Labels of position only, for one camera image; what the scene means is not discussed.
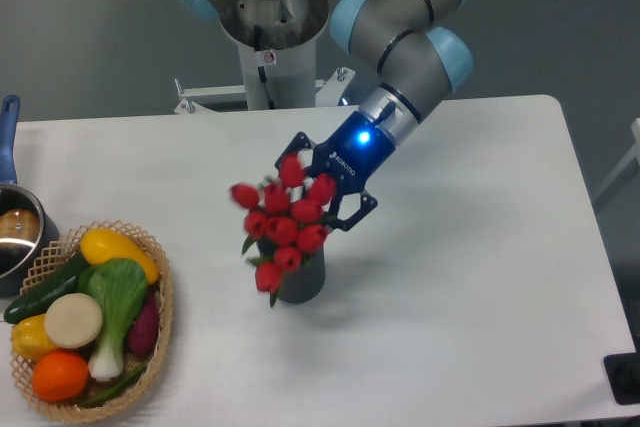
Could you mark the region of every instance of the purple eggplant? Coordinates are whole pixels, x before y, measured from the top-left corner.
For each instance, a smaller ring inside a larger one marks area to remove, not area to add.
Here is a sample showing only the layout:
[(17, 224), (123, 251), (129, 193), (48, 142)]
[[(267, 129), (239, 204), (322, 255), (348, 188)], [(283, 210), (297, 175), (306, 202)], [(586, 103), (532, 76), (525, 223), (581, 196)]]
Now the purple eggplant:
[(145, 357), (153, 352), (160, 329), (160, 312), (153, 292), (147, 293), (142, 310), (127, 334), (129, 352)]

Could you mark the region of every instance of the gray vase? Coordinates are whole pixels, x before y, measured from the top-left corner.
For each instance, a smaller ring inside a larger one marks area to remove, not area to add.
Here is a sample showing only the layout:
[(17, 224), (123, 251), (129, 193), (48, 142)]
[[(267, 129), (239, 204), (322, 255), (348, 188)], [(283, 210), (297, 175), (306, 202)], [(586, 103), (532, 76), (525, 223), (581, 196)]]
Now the gray vase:
[[(258, 241), (261, 256), (272, 256), (276, 246), (269, 241)], [(278, 300), (288, 304), (302, 304), (313, 299), (324, 286), (324, 247), (321, 247), (311, 261), (301, 265), (295, 272), (285, 272), (278, 292)]]

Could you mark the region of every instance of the blue pot handle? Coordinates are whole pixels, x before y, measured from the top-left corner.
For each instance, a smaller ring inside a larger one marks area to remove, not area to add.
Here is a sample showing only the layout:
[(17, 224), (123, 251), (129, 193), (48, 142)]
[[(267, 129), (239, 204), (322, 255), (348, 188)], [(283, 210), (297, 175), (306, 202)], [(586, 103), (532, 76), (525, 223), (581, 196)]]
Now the blue pot handle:
[(13, 162), (13, 144), (20, 113), (20, 97), (8, 95), (2, 101), (0, 112), (0, 183), (17, 184), (18, 175)]

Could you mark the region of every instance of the gripper logo text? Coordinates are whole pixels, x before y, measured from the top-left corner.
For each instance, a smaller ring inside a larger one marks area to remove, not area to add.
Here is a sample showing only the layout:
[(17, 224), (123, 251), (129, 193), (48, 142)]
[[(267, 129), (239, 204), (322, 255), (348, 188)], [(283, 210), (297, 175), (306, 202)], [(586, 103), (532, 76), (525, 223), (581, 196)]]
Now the gripper logo text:
[(334, 151), (334, 152), (329, 156), (329, 158), (330, 158), (330, 159), (335, 159), (335, 160), (336, 160), (336, 162), (338, 162), (338, 163), (339, 163), (339, 164), (344, 168), (344, 170), (346, 170), (347, 172), (349, 172), (349, 174), (351, 174), (351, 177), (355, 177), (355, 175), (356, 175), (356, 171), (355, 171), (355, 170), (353, 170), (353, 169), (351, 168), (351, 166), (350, 166), (349, 164), (347, 164), (347, 163), (344, 161), (344, 159), (338, 155), (338, 153), (337, 153), (337, 152), (335, 152), (335, 151)]

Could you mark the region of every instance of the floor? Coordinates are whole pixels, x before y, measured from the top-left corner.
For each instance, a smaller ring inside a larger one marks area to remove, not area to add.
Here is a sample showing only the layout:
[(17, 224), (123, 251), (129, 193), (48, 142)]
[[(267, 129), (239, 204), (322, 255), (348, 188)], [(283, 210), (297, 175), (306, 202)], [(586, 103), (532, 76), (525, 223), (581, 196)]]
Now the floor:
[[(0, 93), (21, 96), (21, 120), (170, 115), (174, 77), (185, 88), (242, 82), (219, 25), (176, 0), (0, 0), (0, 12)], [(640, 117), (639, 21), (638, 0), (471, 0), (442, 21), (475, 59), (454, 98), (556, 97), (593, 192)], [(342, 65), (358, 72), (357, 102), (376, 79), (325, 35), (318, 77)], [(639, 215), (634, 179), (597, 216), (625, 305), (640, 299)], [(600, 425), (640, 425), (625, 422)]]

